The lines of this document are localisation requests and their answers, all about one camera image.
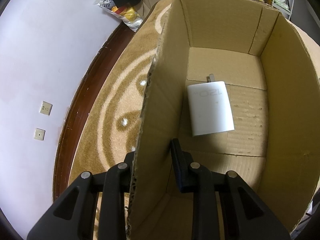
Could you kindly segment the large white 120W charger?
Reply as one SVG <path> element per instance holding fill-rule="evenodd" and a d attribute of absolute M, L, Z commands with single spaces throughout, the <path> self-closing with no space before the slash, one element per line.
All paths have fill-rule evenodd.
<path fill-rule="evenodd" d="M 209 74 L 207 83 L 187 87 L 193 136 L 234 130 L 226 84 Z"/>

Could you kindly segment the upper wall socket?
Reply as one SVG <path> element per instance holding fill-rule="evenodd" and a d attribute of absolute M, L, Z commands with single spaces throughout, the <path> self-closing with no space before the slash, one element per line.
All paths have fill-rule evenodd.
<path fill-rule="evenodd" d="M 51 103 L 43 101 L 40 108 L 40 113 L 44 115 L 50 115 L 53 105 Z"/>

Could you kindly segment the wall socket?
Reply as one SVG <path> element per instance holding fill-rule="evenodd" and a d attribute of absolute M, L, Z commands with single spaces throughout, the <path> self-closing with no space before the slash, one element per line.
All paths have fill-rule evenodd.
<path fill-rule="evenodd" d="M 46 131 L 44 129 L 36 128 L 34 133 L 34 139 L 43 141 L 45 133 Z"/>
<path fill-rule="evenodd" d="M 51 103 L 43 101 L 40 108 L 40 113 L 44 115 L 50 115 L 53 105 Z"/>

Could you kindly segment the plastic snack bag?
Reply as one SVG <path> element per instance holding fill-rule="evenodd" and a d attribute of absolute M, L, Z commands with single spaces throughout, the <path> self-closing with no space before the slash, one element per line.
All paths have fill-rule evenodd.
<path fill-rule="evenodd" d="M 136 32 L 143 23 L 143 19 L 139 13 L 130 5 L 126 4 L 122 7 L 117 7 L 114 0 L 95 0 L 93 4 L 121 20 L 134 32 Z"/>

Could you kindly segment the lower wall socket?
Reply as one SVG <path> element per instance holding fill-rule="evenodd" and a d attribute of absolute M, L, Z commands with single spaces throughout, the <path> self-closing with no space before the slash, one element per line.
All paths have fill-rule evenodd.
<path fill-rule="evenodd" d="M 34 139 L 43 141 L 45 133 L 46 131 L 44 129 L 36 128 L 34 133 Z"/>

